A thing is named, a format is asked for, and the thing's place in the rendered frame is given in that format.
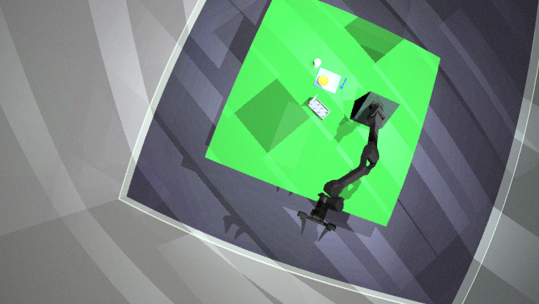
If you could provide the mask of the gold round plate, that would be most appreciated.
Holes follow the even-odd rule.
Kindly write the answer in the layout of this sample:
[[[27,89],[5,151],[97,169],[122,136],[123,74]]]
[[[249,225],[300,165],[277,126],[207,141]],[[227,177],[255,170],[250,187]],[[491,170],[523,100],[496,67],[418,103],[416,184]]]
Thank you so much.
[[[328,85],[328,81],[328,78],[324,75],[318,78],[318,83],[322,86]]]

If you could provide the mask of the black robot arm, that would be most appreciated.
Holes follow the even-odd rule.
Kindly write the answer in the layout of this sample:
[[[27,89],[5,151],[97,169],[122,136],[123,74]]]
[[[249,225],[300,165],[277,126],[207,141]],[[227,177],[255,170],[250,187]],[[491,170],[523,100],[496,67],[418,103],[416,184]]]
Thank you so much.
[[[369,107],[369,111],[370,113],[368,114],[368,117],[366,117],[367,123],[370,126],[368,144],[363,148],[359,166],[347,173],[345,176],[325,183],[323,186],[323,191],[326,194],[323,192],[318,194],[318,206],[333,210],[334,212],[341,212],[343,210],[345,200],[344,198],[339,197],[341,191],[362,176],[368,175],[371,169],[376,166],[379,160],[377,146],[378,129],[382,125],[383,120],[386,119],[386,116],[383,113],[383,103],[373,101]],[[366,165],[367,160],[370,162],[369,166]]]

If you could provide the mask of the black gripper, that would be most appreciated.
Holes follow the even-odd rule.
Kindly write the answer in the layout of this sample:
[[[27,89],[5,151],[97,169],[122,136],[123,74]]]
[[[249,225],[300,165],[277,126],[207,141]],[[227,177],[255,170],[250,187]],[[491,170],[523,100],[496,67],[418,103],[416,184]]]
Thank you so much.
[[[332,223],[325,223],[323,220],[325,218],[325,215],[327,213],[327,210],[326,208],[324,207],[321,207],[321,206],[318,206],[316,205],[315,207],[315,211],[313,212],[313,215],[312,216],[309,216],[307,215],[305,212],[302,212],[302,211],[299,211],[297,216],[300,217],[300,219],[302,220],[302,226],[301,226],[301,234],[303,233],[303,230],[304,230],[304,227],[305,227],[305,223],[306,223],[306,219],[309,219],[310,221],[312,222],[317,222],[318,224],[321,224],[323,226],[325,226],[323,232],[321,233],[319,239],[318,239],[318,242],[320,239],[322,239],[322,237],[328,232],[331,230],[335,231],[335,228],[336,226]],[[316,219],[314,221],[314,218]],[[320,220],[320,222],[318,221]]]

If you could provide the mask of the light blue flat mat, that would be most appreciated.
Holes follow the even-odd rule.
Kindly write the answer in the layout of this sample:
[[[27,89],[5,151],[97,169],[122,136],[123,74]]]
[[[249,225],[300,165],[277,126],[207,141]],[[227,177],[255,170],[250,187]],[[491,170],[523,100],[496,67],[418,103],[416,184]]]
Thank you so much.
[[[323,76],[323,75],[326,76],[328,78],[328,80],[329,80],[328,85],[326,85],[326,86],[322,86],[322,85],[320,85],[318,83],[318,78]],[[325,69],[320,67],[318,75],[315,78],[314,85],[335,94],[335,92],[336,92],[336,90],[338,88],[338,83],[340,82],[340,77],[341,77],[340,75],[337,75],[337,74],[335,74],[335,73],[333,73],[331,71],[325,70]]]

